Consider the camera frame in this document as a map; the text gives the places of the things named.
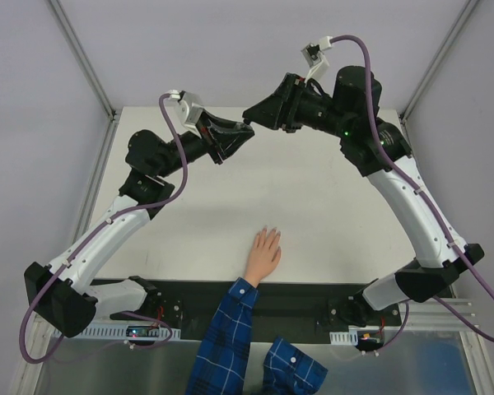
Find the blue plaid sleeve forearm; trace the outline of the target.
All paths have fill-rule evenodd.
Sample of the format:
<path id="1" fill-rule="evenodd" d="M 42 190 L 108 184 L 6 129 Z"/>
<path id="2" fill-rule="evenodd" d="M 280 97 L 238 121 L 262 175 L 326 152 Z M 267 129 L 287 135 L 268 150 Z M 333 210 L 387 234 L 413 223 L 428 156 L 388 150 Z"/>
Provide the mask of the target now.
<path id="1" fill-rule="evenodd" d="M 241 394 L 258 290 L 238 278 L 224 294 L 198 348 L 187 394 Z"/>

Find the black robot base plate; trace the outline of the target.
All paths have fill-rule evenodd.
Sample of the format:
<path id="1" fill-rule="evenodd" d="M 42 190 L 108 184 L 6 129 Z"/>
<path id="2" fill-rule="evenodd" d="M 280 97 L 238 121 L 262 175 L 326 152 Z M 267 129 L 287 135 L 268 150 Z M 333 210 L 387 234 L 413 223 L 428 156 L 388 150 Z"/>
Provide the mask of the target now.
<path id="1" fill-rule="evenodd" d="M 136 314 L 161 318 L 183 340 L 201 340 L 230 281 L 150 281 L 156 292 Z M 326 344 L 331 332 L 346 332 L 344 309 L 362 284 L 263 283 L 254 306 L 253 340 Z"/>

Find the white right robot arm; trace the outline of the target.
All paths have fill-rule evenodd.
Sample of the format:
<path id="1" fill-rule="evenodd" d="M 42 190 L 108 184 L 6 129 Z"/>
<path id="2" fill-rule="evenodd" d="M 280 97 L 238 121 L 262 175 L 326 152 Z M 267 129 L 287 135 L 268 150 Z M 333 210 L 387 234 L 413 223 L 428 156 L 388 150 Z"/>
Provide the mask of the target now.
<path id="1" fill-rule="evenodd" d="M 405 300 L 425 302 L 439 295 L 479 262 L 484 251 L 451 229 L 440 210 L 422 196 L 425 184 L 411 147 L 400 130 L 378 116 L 381 84 L 361 66 L 338 71 L 333 94 L 296 74 L 284 76 L 277 89 L 243 113 L 247 123 L 291 133 L 302 127 L 338 137 L 340 151 L 379 191 L 394 212 L 415 252 L 396 272 L 374 280 L 335 304 L 338 318 L 365 327 L 384 310 Z"/>

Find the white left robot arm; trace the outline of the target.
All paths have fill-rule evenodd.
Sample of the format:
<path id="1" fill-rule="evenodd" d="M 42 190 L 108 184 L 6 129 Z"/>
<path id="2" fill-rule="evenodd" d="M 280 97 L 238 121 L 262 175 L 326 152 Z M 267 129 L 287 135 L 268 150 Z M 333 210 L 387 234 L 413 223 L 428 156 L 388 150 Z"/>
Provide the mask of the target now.
<path id="1" fill-rule="evenodd" d="M 247 124 L 202 112 L 193 130 L 165 142 L 143 129 L 128 142 L 125 161 L 131 171 L 109 208 L 73 246 L 46 266 L 32 263 L 24 278 L 35 312 L 65 337 L 82 333 L 92 320 L 129 311 L 138 319 L 156 317 L 158 289 L 139 276 L 101 286 L 93 285 L 98 271 L 128 238 L 147 225 L 173 196 L 165 177 L 210 156 L 221 164 L 251 137 Z"/>

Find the person's left hand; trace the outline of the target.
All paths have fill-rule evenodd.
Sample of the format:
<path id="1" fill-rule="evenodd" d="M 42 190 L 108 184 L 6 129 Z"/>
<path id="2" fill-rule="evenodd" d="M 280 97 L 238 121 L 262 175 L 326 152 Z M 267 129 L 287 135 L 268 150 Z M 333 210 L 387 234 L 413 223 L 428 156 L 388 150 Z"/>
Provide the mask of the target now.
<path id="1" fill-rule="evenodd" d="M 252 287 L 257 287 L 277 268 L 282 256 L 280 239 L 281 232 L 277 228 L 264 227 L 256 234 L 243 275 Z"/>

